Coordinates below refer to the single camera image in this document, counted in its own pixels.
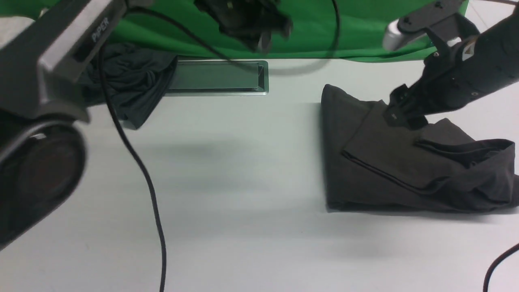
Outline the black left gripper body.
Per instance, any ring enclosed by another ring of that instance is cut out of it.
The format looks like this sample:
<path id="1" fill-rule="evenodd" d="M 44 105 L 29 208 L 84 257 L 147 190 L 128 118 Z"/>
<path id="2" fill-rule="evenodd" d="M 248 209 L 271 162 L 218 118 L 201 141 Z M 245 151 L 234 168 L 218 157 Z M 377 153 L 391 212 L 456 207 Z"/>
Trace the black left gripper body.
<path id="1" fill-rule="evenodd" d="M 195 0 L 195 6 L 219 25 L 219 31 L 252 52 L 270 51 L 273 34 L 289 39 L 292 20 L 279 10 L 279 0 Z"/>

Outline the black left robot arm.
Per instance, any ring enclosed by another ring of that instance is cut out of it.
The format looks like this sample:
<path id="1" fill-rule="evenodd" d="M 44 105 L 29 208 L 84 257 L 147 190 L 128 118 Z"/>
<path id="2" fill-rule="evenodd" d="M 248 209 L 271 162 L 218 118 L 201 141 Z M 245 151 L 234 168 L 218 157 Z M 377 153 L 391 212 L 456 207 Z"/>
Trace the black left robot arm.
<path id="1" fill-rule="evenodd" d="M 79 77 L 128 12 L 152 0 L 60 0 L 1 48 L 1 248 L 62 205 L 87 159 Z"/>

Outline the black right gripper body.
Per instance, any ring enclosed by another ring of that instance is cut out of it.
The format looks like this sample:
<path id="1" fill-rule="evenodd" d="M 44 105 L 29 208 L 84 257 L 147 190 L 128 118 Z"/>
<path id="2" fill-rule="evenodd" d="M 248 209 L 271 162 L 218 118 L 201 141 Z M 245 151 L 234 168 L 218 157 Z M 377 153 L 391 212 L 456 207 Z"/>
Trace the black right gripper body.
<path id="1" fill-rule="evenodd" d="M 469 103 L 518 82 L 518 51 L 475 52 L 433 76 L 431 66 L 410 88 L 391 97 L 384 120 L 391 127 L 419 129 L 426 116 L 461 109 Z"/>

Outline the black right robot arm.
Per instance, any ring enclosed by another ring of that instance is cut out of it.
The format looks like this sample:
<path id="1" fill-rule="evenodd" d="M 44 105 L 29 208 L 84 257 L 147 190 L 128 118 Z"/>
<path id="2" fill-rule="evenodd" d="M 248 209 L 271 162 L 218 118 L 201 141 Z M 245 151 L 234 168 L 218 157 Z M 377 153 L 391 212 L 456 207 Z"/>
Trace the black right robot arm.
<path id="1" fill-rule="evenodd" d="M 459 110 L 518 82 L 518 11 L 481 33 L 456 10 L 428 5 L 391 22 L 382 44 L 397 50 L 424 35 L 436 51 L 412 86 L 391 92 L 389 126 L 424 127 L 427 115 Z"/>

